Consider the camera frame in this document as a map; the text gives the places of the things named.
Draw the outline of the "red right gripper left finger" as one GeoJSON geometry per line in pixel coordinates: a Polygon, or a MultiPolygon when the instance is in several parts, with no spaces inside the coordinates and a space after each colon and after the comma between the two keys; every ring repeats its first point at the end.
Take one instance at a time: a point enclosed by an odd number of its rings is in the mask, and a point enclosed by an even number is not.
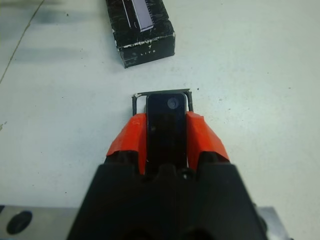
{"type": "Polygon", "coordinates": [[[147,117],[145,113],[132,116],[111,143],[105,162],[132,165],[137,174],[144,175],[147,161],[147,117]]]}

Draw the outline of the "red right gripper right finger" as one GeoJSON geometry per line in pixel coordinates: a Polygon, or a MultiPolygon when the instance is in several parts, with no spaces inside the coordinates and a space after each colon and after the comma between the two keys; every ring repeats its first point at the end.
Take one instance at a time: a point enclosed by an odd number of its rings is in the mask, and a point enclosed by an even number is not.
{"type": "Polygon", "coordinates": [[[194,171],[204,162],[230,162],[220,138],[203,116],[192,111],[186,113],[186,144],[188,167],[194,171]]]}

